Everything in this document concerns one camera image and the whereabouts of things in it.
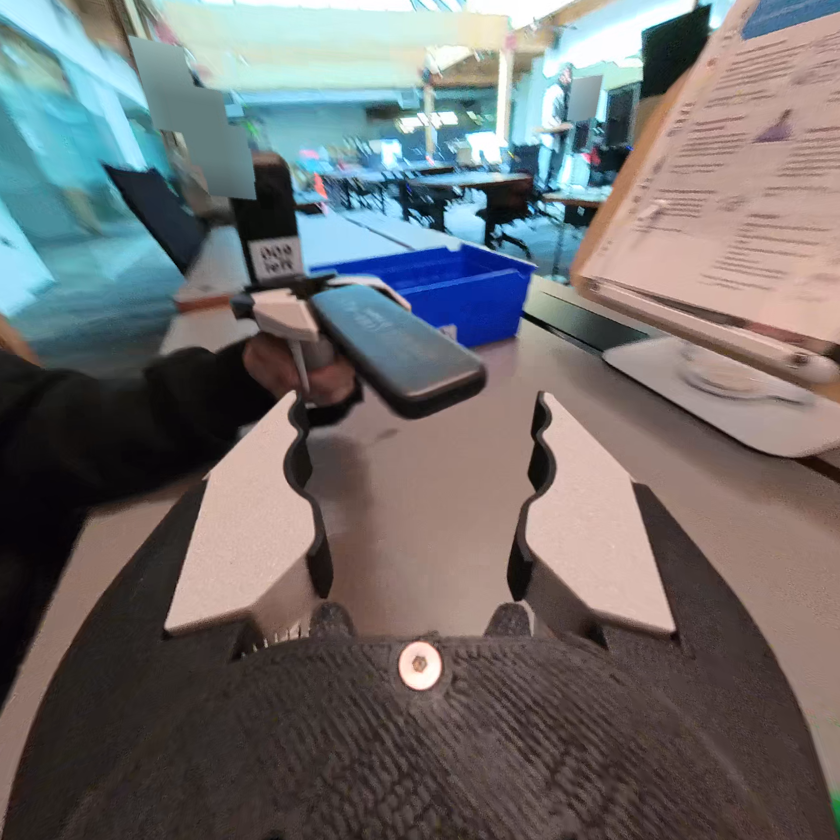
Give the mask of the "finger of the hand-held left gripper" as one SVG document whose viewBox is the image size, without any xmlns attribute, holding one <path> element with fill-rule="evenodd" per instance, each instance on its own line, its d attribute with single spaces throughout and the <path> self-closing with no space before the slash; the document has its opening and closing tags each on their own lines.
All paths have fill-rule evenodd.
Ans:
<svg viewBox="0 0 840 840">
<path fill-rule="evenodd" d="M 331 308 L 342 312 L 413 313 L 412 305 L 376 276 L 336 276 L 331 279 Z"/>
<path fill-rule="evenodd" d="M 276 337 L 318 337 L 319 323 L 307 301 L 291 290 L 263 290 L 252 295 L 253 320 L 259 331 Z"/>
</svg>

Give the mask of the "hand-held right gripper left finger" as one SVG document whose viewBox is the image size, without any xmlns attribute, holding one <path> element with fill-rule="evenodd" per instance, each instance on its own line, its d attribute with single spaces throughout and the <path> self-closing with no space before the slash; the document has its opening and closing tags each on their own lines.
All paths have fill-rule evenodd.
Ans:
<svg viewBox="0 0 840 840">
<path fill-rule="evenodd" d="M 312 474 L 306 407 L 281 399 L 206 474 L 164 631 L 244 623 L 288 640 L 324 601 L 333 564 Z"/>
</svg>

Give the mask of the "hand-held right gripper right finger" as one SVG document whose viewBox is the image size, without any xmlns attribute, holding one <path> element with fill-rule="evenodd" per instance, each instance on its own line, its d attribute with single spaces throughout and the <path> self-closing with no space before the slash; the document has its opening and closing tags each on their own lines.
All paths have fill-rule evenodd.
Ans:
<svg viewBox="0 0 840 840">
<path fill-rule="evenodd" d="M 616 627 L 672 637 L 676 620 L 625 468 L 549 392 L 538 392 L 528 479 L 507 568 L 516 602 L 553 636 Z"/>
</svg>

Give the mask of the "dark grey usb hub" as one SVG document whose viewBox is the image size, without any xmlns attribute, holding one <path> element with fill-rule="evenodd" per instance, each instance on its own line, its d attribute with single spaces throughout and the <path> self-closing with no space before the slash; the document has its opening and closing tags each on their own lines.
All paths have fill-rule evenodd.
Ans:
<svg viewBox="0 0 840 840">
<path fill-rule="evenodd" d="M 322 334 L 395 415 L 420 419 L 477 396 L 481 359 L 388 297 L 360 284 L 310 299 Z"/>
</svg>

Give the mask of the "large blue plastic bin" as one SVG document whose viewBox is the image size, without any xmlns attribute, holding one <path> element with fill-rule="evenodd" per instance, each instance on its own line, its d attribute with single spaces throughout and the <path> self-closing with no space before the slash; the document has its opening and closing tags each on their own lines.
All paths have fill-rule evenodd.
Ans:
<svg viewBox="0 0 840 840">
<path fill-rule="evenodd" d="M 420 319 L 468 348 L 512 340 L 535 265 L 477 245 L 315 264 L 313 272 L 380 278 Z"/>
</svg>

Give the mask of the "person's left forearm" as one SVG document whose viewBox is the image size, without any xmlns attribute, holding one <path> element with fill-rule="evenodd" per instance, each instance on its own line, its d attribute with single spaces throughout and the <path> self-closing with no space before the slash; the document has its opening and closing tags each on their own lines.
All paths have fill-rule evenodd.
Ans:
<svg viewBox="0 0 840 840">
<path fill-rule="evenodd" d="M 122 380 L 2 352 L 2 701 L 88 511 L 210 465 L 279 401 L 245 371 L 245 343 Z"/>
</svg>

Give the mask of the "person's left hand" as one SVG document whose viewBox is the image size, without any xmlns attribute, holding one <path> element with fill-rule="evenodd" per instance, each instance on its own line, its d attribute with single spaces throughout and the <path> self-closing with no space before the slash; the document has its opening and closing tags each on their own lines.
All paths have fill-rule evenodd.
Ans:
<svg viewBox="0 0 840 840">
<path fill-rule="evenodd" d="M 287 342 L 264 332 L 246 341 L 243 362 L 248 374 L 277 400 L 296 392 L 315 406 L 332 406 L 350 397 L 356 386 L 353 367 L 340 356 L 308 372 L 303 381 Z"/>
</svg>

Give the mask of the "dark panel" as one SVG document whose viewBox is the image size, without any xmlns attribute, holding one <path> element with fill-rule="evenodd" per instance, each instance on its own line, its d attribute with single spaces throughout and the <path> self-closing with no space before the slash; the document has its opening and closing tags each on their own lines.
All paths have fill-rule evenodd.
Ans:
<svg viewBox="0 0 840 840">
<path fill-rule="evenodd" d="M 185 276 L 201 255 L 209 227 L 192 214 L 155 168 L 125 170 L 101 163 L 129 210 Z"/>
</svg>

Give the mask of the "dark wooden desk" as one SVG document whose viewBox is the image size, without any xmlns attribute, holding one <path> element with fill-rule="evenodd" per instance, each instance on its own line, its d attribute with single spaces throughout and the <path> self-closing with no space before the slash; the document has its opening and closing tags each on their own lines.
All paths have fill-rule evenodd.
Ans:
<svg viewBox="0 0 840 840">
<path fill-rule="evenodd" d="M 463 193 L 475 191 L 482 193 L 493 188 L 509 188 L 514 184 L 522 190 L 522 184 L 530 188 L 528 203 L 533 191 L 533 177 L 521 173 L 497 172 L 447 172 L 435 175 L 416 175 L 403 180 L 398 186 L 398 203 L 402 211 L 402 220 L 428 222 L 433 230 L 446 232 L 446 208 Z"/>
</svg>

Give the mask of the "black office chair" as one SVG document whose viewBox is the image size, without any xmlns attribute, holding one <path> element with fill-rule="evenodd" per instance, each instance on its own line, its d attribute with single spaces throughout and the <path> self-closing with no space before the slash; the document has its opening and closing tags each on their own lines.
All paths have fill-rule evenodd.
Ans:
<svg viewBox="0 0 840 840">
<path fill-rule="evenodd" d="M 486 248 L 496 250 L 501 244 L 509 243 L 520 249 L 525 259 L 531 260 L 532 253 L 527 244 L 505 230 L 507 226 L 517 221 L 526 221 L 529 217 L 530 188 L 524 184 L 522 186 L 522 190 L 516 184 L 509 188 L 485 190 L 486 206 L 476 215 L 485 223 L 483 245 Z"/>
</svg>

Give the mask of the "instruction sheet on wooden stand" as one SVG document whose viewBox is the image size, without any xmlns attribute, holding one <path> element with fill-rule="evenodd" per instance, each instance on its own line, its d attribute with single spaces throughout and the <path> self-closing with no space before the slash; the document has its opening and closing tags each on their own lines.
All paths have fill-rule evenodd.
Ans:
<svg viewBox="0 0 840 840">
<path fill-rule="evenodd" d="M 838 463 L 838 2 L 736 2 L 574 262 L 663 337 L 616 371 L 762 454 Z"/>
</svg>

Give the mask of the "black wall screen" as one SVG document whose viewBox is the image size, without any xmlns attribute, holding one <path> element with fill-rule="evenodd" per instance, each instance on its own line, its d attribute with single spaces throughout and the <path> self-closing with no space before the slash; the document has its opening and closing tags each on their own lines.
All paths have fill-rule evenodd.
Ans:
<svg viewBox="0 0 840 840">
<path fill-rule="evenodd" d="M 664 95 L 697 61 L 710 33 L 711 6 L 698 5 L 641 34 L 643 78 L 640 99 Z"/>
</svg>

